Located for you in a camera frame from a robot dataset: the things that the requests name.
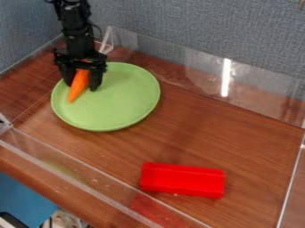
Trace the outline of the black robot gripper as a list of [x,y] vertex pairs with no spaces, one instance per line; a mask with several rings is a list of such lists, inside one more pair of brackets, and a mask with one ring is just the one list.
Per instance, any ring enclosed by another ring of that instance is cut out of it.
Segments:
[[55,49],[52,53],[66,85],[71,86],[76,69],[90,69],[90,89],[95,91],[103,82],[107,56],[94,49]]

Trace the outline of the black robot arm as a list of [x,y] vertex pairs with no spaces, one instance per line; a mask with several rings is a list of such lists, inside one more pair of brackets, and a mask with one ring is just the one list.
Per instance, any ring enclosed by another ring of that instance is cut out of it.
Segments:
[[88,70],[88,86],[92,91],[103,83],[107,55],[95,49],[95,25],[90,21],[91,6],[87,0],[46,0],[54,5],[62,23],[66,48],[54,49],[54,63],[67,86],[76,78],[76,70]]

